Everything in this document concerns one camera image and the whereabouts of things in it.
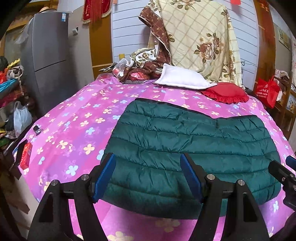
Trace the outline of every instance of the gray refrigerator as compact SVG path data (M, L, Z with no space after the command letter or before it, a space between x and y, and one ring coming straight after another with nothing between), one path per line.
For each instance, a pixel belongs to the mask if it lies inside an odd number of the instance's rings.
M20 45L23 83L35 99L38 117L79 90L69 55L68 17L56 11L35 14Z

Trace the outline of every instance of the blue cloth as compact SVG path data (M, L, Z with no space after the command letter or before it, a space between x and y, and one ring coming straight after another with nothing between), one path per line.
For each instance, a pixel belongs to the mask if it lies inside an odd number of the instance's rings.
M16 81L16 79L13 79L0 84L0 93L6 90L7 88L11 87Z

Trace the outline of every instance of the refrigerator door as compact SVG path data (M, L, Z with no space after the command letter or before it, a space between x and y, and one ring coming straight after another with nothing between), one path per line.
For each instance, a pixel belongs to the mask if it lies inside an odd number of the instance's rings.
M61 12L35 14L32 54L35 71L67 59L68 14Z
M77 92L68 60L35 72L41 98L36 102L41 116Z

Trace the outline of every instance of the red pillow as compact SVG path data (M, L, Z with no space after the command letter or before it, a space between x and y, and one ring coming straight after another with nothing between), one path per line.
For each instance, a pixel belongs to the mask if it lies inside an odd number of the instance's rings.
M205 91L201 91L201 93L225 104L237 104L249 100L247 93L233 83L219 82L216 86L207 88Z

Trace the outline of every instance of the bed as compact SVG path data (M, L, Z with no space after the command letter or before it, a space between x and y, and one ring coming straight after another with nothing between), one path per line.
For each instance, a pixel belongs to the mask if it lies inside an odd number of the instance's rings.
M154 85L153 81L142 85L122 85L115 77L103 74L39 119L36 124L43 129L41 134L36 136L33 129L26 134L25 138L33 148L29 168L21 169L21 172L38 201L52 180L74 181L100 163L118 119L136 98L172 103L212 118L254 114L268 129L282 165L285 166L287 156L294 156L282 131L254 97L250 96L246 103L228 105L194 90ZM281 190L276 198L260 206L270 235L280 230L292 213L283 205L284 197ZM74 202L70 201L69 205L74 233L81 237ZM196 220L144 216L102 200L95 204L95 209L111 241L186 241L196 224ZM219 219L215 241L221 239L224 219Z

